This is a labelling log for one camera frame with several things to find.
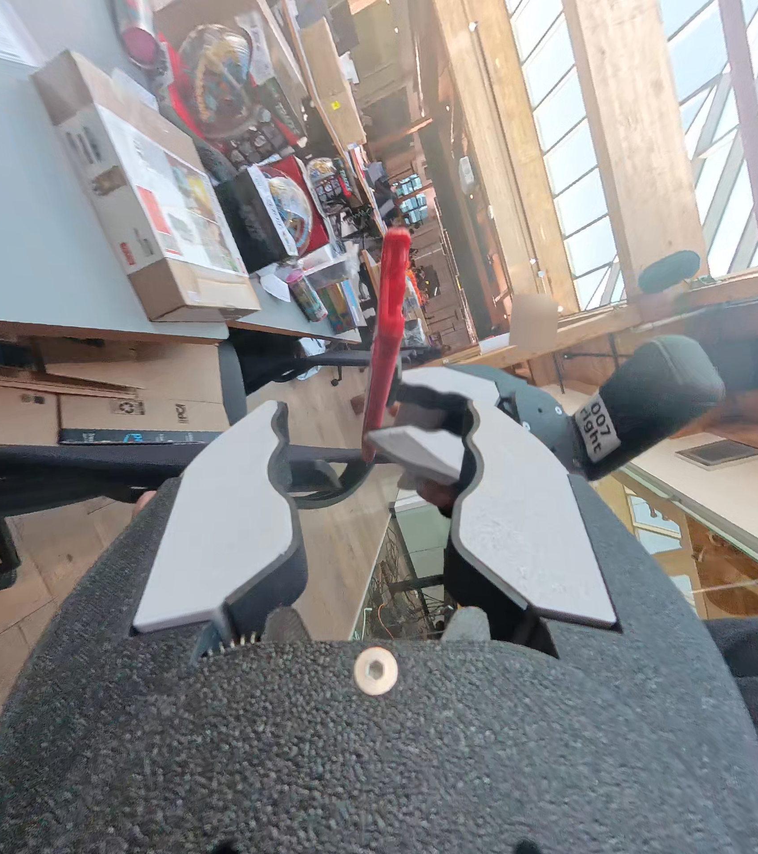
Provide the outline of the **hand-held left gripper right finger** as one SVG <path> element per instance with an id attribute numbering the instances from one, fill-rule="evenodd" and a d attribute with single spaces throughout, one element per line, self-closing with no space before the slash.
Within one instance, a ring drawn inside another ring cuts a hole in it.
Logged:
<path id="1" fill-rule="evenodd" d="M 445 582 L 491 632 L 544 621 L 618 632 L 620 620 L 578 502 L 582 478 L 527 426 L 470 401 L 464 474 Z"/>

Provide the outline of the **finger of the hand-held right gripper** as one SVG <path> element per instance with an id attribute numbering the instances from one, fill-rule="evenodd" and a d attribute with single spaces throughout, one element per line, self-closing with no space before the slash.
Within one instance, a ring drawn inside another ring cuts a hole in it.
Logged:
<path id="1" fill-rule="evenodd" d="M 398 376 L 393 425 L 421 429 L 468 429 L 470 401 L 499 407 L 511 396 L 500 372 L 477 367 L 417 367 Z"/>
<path id="2" fill-rule="evenodd" d="M 367 446 L 396 464 L 401 471 L 398 487 L 418 490 L 428 483 L 459 487 L 466 483 L 463 438 L 446 430 L 421 427 L 387 427 L 368 431 Z"/>

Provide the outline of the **person's right hand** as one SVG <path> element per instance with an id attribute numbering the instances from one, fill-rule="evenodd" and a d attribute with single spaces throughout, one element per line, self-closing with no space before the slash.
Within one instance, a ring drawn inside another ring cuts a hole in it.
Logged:
<path id="1" fill-rule="evenodd" d="M 416 486 L 416 493 L 428 504 L 436 507 L 443 517 L 452 518 L 453 507 L 459 496 L 457 484 L 445 485 L 422 480 Z"/>

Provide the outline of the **black flat box blue print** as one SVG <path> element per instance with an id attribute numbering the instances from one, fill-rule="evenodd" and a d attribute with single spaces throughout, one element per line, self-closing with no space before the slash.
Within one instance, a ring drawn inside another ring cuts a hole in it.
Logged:
<path id="1" fill-rule="evenodd" d="M 57 443 L 74 446 L 209 444 L 220 435 L 222 431 L 60 428 Z"/>

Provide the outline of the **colourful small box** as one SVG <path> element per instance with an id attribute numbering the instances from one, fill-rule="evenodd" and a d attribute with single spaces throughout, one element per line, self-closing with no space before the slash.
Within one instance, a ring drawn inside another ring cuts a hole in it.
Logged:
<path id="1" fill-rule="evenodd" d="M 335 335 L 343 335 L 365 325 L 349 280 L 327 283 L 317 289 L 317 294 Z"/>

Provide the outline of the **flattened cardboard with recycling symbol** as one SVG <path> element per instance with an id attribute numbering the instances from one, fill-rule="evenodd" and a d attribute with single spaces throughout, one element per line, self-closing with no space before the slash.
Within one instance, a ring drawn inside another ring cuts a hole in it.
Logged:
<path id="1" fill-rule="evenodd" d="M 98 398 L 61 395 L 60 425 L 80 431 L 226 431 L 230 423 L 221 403 Z"/>

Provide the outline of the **metal vent grille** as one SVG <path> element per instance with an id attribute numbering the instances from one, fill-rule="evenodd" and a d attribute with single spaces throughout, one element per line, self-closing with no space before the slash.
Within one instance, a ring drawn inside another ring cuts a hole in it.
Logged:
<path id="1" fill-rule="evenodd" d="M 758 459 L 758 447 L 731 439 L 718 439 L 679 450 L 675 456 L 705 471 L 716 471 Z"/>

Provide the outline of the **black oval speaker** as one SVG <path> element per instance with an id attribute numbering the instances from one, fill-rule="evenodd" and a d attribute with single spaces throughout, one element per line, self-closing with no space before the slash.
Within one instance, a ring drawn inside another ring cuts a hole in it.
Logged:
<path id="1" fill-rule="evenodd" d="M 638 277 L 642 294 L 660 294 L 694 278 L 702 260 L 693 250 L 679 250 L 645 268 Z"/>

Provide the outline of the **folded white paper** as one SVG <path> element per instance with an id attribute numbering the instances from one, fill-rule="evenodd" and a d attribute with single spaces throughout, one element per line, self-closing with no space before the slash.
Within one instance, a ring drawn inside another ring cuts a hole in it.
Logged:
<path id="1" fill-rule="evenodd" d="M 269 264 L 255 273 L 260 287 L 280 302 L 290 303 L 291 290 L 287 282 L 289 268 L 277 263 Z"/>

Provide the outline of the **plain flattened cardboard sheets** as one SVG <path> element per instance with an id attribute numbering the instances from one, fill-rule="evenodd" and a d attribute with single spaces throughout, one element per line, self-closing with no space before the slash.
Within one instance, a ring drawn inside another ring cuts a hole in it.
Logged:
<path id="1" fill-rule="evenodd" d="M 0 336 L 0 388 L 85 397 L 221 402 L 215 344 Z"/>

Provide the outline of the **flattened cardboard with printed number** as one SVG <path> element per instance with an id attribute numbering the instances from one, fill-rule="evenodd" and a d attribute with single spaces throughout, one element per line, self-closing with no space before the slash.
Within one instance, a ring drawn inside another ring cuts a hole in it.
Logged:
<path id="1" fill-rule="evenodd" d="M 0 446 L 55 446 L 59 430 L 55 395 L 0 387 Z"/>

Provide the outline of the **black box with sphere toy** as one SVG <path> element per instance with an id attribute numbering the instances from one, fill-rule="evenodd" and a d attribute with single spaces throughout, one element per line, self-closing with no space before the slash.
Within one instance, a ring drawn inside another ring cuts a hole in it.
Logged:
<path id="1" fill-rule="evenodd" d="M 294 155 L 249 165 L 214 185 L 246 270 L 293 264 L 331 244 L 333 233 Z"/>

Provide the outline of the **printed model kit box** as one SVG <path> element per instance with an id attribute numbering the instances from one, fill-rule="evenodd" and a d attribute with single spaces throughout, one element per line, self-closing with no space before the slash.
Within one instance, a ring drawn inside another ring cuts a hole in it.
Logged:
<path id="1" fill-rule="evenodd" d="M 148 319 L 219 322 L 261 305 L 188 135 L 71 50 L 32 74 Z"/>

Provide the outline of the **clear sphere maze toy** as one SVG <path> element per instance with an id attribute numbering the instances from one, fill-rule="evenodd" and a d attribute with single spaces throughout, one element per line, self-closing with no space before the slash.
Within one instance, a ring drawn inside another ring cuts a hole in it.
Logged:
<path id="1" fill-rule="evenodd" d="M 188 80 L 188 106 L 205 139 L 234 141 L 271 120 L 252 80 L 254 44 L 243 27 L 194 27 L 178 51 Z"/>

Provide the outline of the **red round lid container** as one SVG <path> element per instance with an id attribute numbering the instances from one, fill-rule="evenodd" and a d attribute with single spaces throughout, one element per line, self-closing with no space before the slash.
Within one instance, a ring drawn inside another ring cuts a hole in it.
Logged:
<path id="1" fill-rule="evenodd" d="M 109 1 L 113 23 L 128 59 L 152 72 L 160 58 L 160 41 L 153 20 L 153 2 Z"/>

